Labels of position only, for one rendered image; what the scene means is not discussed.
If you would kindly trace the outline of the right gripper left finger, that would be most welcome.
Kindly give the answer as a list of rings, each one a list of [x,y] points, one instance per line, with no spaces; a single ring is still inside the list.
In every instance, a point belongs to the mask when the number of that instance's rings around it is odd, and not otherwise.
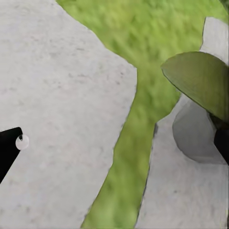
[[[0,184],[19,152],[28,146],[29,138],[20,127],[0,132]]]

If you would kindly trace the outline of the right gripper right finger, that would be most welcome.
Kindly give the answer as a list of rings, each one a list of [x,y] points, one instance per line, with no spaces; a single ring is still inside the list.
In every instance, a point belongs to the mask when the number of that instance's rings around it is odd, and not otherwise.
[[[225,127],[218,127],[215,138],[214,145],[218,151],[222,154],[225,161],[229,166],[229,129]]]

